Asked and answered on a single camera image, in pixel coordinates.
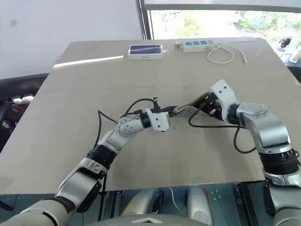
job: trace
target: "white box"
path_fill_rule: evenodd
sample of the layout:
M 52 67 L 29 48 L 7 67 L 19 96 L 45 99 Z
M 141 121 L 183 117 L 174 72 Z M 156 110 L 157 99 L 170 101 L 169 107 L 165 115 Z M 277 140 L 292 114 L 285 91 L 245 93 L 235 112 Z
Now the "white box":
M 130 60 L 163 59 L 163 45 L 131 45 L 127 55 Z

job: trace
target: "beige tabletop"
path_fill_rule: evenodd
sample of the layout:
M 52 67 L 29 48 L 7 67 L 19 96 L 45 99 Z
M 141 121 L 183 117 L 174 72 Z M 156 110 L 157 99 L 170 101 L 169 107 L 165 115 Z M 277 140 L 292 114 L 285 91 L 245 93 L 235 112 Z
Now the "beige tabletop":
M 117 119 L 139 98 L 159 97 L 164 106 L 184 104 L 225 79 L 239 101 L 263 103 L 288 128 L 293 146 L 301 149 L 301 96 L 298 81 L 263 39 L 221 38 L 240 54 L 225 65 L 207 60 L 208 52 L 182 53 L 174 40 L 87 41 L 71 43 L 21 118 L 0 154 L 0 194 L 54 193 L 67 174 L 92 148 L 98 130 L 97 109 Z M 129 60 L 133 44 L 163 44 L 162 60 Z M 219 50 L 211 56 L 227 60 Z M 98 59 L 84 63 L 81 60 Z M 136 109 L 151 107 L 138 104 Z M 115 124 L 102 118 L 101 136 Z M 198 129 L 186 118 L 172 118 L 165 133 L 147 129 L 136 135 L 112 164 L 107 190 L 185 186 L 263 180 L 257 152 L 240 154 L 233 146 L 234 129 Z M 206 116 L 195 123 L 223 124 Z M 238 145 L 253 147 L 248 131 Z

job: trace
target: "white power strip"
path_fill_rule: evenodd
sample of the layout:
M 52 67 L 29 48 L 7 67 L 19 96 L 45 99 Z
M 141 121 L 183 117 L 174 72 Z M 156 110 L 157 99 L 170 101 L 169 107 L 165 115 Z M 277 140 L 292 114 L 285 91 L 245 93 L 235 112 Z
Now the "white power strip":
M 184 53 L 211 51 L 215 48 L 215 44 L 211 39 L 195 39 L 182 42 Z

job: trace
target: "white cable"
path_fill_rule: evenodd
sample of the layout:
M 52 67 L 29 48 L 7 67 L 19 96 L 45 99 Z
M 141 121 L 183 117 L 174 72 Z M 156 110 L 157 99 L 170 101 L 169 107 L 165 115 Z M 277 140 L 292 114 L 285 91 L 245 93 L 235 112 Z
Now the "white cable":
M 255 57 L 257 57 L 258 54 L 259 54 L 260 51 L 261 51 L 261 46 L 260 46 L 257 42 L 255 42 L 255 41 L 242 41 L 242 42 L 230 42 L 230 43 L 228 43 L 228 44 L 224 44 L 224 45 L 217 46 L 216 48 L 214 48 L 213 50 L 211 50 L 211 51 L 208 53 L 208 55 L 207 55 L 207 60 L 209 60 L 210 62 L 215 63 L 215 64 L 227 64 L 227 63 L 230 63 L 230 62 L 234 59 L 235 54 L 234 54 L 233 52 L 231 52 L 230 50 L 227 50 L 227 49 L 223 48 L 223 47 L 225 47 L 225 46 L 230 46 L 230 47 L 232 47 L 232 48 L 238 50 L 238 51 L 242 54 L 243 61 L 244 61 L 245 63 L 248 63 L 248 61 L 247 61 L 247 59 L 246 59 L 246 56 L 245 56 L 245 53 L 244 53 L 242 50 L 240 50 L 239 48 L 233 46 L 233 44 L 248 43 L 248 42 L 255 43 L 255 44 L 258 46 L 258 51 L 257 51 L 257 53 L 256 53 L 256 55 L 255 55 Z M 223 49 L 223 50 L 229 52 L 230 54 L 232 54 L 231 59 L 228 60 L 228 61 L 225 61 L 225 62 L 219 62 L 219 61 L 215 61 L 215 60 L 211 59 L 209 56 L 210 56 L 214 51 L 216 51 L 216 50 L 219 49 L 219 48 L 221 48 L 221 49 Z
M 182 211 L 180 210 L 180 208 L 179 208 L 179 207 L 176 205 L 176 203 L 174 202 L 174 192 L 173 192 L 172 188 L 171 188 L 171 187 L 168 187 L 168 188 L 169 188 L 170 191 L 171 191 L 171 197 L 172 197 L 172 199 L 173 199 L 174 206 L 179 210 L 179 212 L 180 212 L 181 215 L 183 216 Z

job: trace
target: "silver robot arm segment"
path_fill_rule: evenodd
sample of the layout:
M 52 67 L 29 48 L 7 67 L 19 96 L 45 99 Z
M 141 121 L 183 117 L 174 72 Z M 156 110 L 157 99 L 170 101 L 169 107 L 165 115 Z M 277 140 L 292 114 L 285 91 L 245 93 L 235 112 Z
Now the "silver robot arm segment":
M 91 206 L 102 187 L 101 180 L 129 139 L 149 127 L 166 131 L 169 126 L 168 112 L 146 109 L 145 113 L 122 117 L 117 127 L 107 132 L 61 183 L 54 197 L 35 203 L 0 225 L 68 225 L 76 211 L 85 212 Z
M 272 202 L 274 225 L 301 225 L 299 153 L 292 148 L 283 122 L 262 104 L 239 104 L 225 80 L 212 86 L 207 99 L 205 113 L 251 132 L 268 181 L 264 191 Z

